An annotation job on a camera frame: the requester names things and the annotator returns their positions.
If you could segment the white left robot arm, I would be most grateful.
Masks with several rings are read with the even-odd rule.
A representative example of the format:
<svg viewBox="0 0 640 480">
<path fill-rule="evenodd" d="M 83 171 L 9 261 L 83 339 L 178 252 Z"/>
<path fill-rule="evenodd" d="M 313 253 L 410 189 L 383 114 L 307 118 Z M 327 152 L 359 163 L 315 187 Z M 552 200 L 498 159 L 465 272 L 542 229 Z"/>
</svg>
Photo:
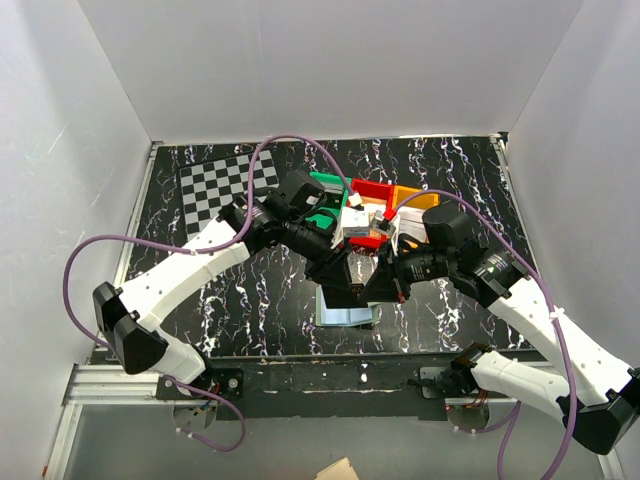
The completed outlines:
<svg viewBox="0 0 640 480">
<path fill-rule="evenodd" d="M 247 192 L 234 197 L 186 244 L 148 272 L 119 287 L 105 282 L 93 292 L 100 332 L 125 372 L 155 371 L 178 381 L 193 400 L 213 386 L 205 355 L 165 332 L 162 323 L 185 299 L 231 267 L 283 244 L 306 261 L 306 279 L 320 285 L 330 308 L 362 306 L 348 266 L 347 236 L 368 225 L 362 199 L 351 192 L 332 228 L 307 221 L 323 205 L 324 186 L 302 170 L 288 173 L 263 200 Z"/>
</svg>

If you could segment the black VIP credit card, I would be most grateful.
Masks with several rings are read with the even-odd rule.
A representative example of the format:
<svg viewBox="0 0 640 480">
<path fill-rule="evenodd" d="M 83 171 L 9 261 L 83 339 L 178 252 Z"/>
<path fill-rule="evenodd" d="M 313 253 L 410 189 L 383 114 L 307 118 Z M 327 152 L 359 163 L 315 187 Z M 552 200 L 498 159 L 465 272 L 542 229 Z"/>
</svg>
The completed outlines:
<svg viewBox="0 0 640 480">
<path fill-rule="evenodd" d="M 357 251 L 347 258 L 351 292 L 359 297 L 377 268 L 378 256 Z"/>
</svg>

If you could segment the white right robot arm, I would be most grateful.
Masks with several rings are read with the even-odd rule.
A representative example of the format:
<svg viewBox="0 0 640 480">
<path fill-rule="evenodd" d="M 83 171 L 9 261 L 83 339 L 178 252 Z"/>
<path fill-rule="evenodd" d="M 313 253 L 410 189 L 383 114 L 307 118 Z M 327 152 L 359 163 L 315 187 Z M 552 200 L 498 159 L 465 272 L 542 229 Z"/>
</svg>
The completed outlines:
<svg viewBox="0 0 640 480">
<path fill-rule="evenodd" d="M 471 217 L 448 202 L 423 213 L 426 239 L 401 233 L 378 251 L 377 267 L 359 297 L 407 300 L 419 282 L 445 278 L 499 317 L 553 366 L 549 373 L 474 343 L 425 388 L 446 396 L 496 392 L 560 421 L 593 453 L 606 455 L 639 418 L 639 371 L 607 352 L 547 294 L 506 249 L 482 246 Z"/>
</svg>

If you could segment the mint green card holder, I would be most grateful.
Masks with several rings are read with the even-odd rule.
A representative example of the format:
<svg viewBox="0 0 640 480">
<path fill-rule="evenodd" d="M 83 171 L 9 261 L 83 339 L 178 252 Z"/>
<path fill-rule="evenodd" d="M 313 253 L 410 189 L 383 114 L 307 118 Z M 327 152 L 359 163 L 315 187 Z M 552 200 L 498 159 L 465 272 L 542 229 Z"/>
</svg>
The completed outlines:
<svg viewBox="0 0 640 480">
<path fill-rule="evenodd" d="M 376 304 L 366 308 L 329 308 L 321 287 L 316 288 L 315 324 L 327 328 L 347 328 L 373 325 L 380 320 Z"/>
</svg>

